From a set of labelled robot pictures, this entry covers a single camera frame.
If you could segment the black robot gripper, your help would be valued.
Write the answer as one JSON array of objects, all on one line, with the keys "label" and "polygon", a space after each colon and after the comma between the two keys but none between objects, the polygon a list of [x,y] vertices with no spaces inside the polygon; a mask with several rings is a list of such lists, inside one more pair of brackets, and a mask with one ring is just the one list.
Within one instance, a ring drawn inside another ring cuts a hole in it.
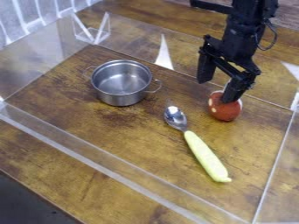
[{"label": "black robot gripper", "polygon": [[255,32],[228,21],[222,39],[203,37],[199,50],[198,82],[212,80],[219,68],[230,77],[222,96],[223,103],[235,102],[255,85],[260,69],[252,61],[258,49]]}]

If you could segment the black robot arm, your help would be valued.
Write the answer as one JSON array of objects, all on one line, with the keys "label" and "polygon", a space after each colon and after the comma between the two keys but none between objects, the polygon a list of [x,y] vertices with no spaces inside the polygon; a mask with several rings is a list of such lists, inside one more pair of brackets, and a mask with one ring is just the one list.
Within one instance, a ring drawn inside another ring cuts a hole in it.
[{"label": "black robot arm", "polygon": [[276,34],[270,19],[276,15],[278,0],[232,0],[231,6],[190,0],[191,7],[216,11],[228,15],[227,26],[222,39],[211,35],[203,37],[199,50],[198,82],[212,80],[215,69],[219,68],[230,77],[222,96],[223,103],[235,102],[244,92],[252,88],[260,69],[252,61],[256,49],[268,50],[259,42],[266,27]]}]

